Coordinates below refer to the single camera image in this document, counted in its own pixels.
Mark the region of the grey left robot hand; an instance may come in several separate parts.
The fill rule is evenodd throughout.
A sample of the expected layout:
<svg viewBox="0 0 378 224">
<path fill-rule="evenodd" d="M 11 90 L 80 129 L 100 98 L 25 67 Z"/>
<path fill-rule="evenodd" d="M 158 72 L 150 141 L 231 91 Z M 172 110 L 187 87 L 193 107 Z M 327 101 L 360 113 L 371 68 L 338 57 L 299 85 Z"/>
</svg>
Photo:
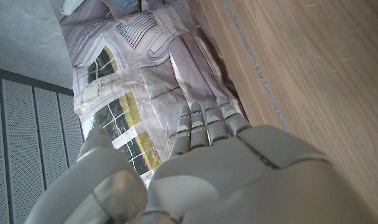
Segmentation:
<svg viewBox="0 0 378 224">
<path fill-rule="evenodd" d="M 229 101 L 183 106 L 167 161 L 145 184 L 103 128 L 27 223 L 378 223 L 332 161 Z"/>
</svg>

